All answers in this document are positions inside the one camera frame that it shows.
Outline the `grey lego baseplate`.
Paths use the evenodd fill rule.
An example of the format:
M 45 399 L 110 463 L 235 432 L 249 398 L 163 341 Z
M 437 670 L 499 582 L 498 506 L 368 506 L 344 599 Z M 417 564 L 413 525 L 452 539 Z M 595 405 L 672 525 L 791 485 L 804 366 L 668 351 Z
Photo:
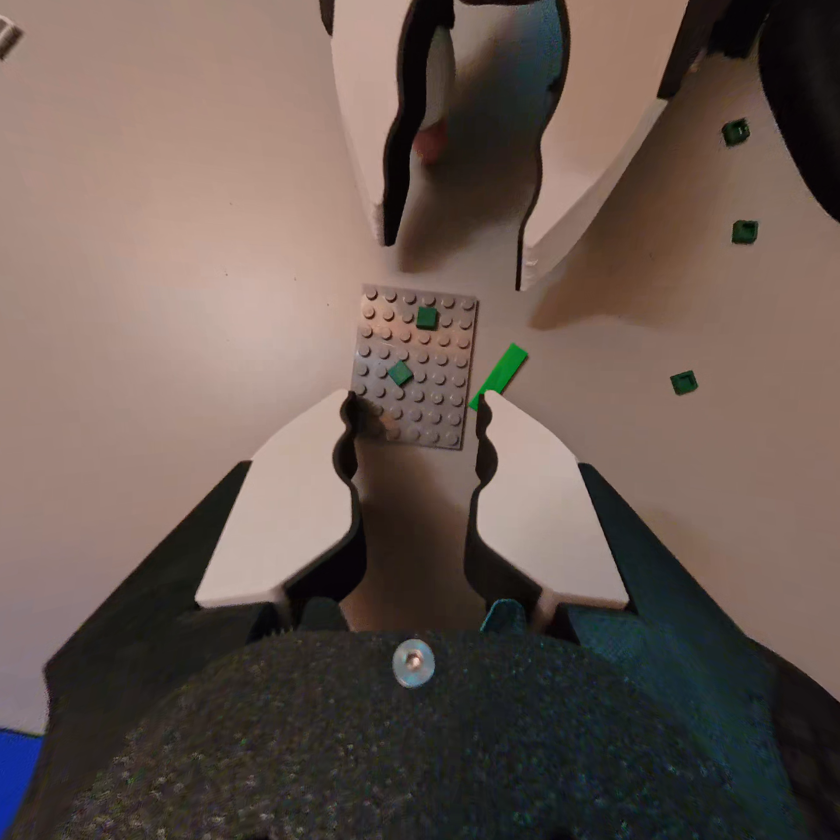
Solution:
M 417 329 L 422 306 L 437 309 L 435 331 Z M 461 449 L 478 311 L 472 296 L 363 285 L 351 389 L 363 406 L 367 438 Z M 398 360 L 414 373 L 404 387 L 386 375 Z

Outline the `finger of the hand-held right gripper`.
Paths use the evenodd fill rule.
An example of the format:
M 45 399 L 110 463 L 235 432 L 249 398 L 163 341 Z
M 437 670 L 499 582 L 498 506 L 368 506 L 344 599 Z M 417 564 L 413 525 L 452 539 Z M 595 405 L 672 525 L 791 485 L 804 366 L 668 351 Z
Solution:
M 561 73 L 521 226 L 518 290 L 564 262 L 665 109 L 658 91 L 687 4 L 558 2 Z
M 393 246 L 417 132 L 447 119 L 452 1 L 321 1 L 343 130 L 366 216 Z

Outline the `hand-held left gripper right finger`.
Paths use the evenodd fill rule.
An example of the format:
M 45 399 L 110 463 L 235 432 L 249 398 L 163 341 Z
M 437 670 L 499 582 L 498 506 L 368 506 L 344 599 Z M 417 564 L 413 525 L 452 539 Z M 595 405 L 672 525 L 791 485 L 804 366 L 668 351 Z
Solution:
M 478 479 L 464 570 L 491 604 L 527 610 L 628 607 L 627 592 L 581 466 L 548 428 L 497 392 L 479 397 Z

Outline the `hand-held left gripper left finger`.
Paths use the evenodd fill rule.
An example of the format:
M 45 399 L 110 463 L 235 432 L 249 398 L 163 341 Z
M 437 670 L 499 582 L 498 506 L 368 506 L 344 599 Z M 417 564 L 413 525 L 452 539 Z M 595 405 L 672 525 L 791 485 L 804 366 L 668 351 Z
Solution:
M 255 453 L 195 593 L 204 608 L 336 602 L 366 567 L 356 394 L 338 390 Z

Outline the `blue plastic bin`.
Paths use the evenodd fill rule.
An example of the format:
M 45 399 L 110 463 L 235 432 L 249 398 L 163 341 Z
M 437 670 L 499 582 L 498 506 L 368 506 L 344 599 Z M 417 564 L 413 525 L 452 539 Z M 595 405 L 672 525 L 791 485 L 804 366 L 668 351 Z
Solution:
M 1 729 L 1 834 L 14 820 L 24 798 L 44 737 Z

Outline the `bright green lego plate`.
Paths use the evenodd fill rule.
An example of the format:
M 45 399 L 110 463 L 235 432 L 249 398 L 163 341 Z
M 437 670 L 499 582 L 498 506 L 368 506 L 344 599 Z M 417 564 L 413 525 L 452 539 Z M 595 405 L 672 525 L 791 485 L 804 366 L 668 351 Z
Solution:
M 528 359 L 529 353 L 515 343 L 511 343 L 496 362 L 477 392 L 469 400 L 469 408 L 478 410 L 480 397 L 487 391 L 504 393 L 508 384 Z

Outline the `black wrist rest pad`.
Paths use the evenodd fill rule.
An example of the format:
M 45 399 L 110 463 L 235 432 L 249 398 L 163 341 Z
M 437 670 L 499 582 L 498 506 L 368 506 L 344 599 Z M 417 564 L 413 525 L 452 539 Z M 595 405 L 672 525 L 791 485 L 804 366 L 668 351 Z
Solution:
M 774 2 L 759 38 L 764 95 L 791 158 L 839 220 L 839 2 Z

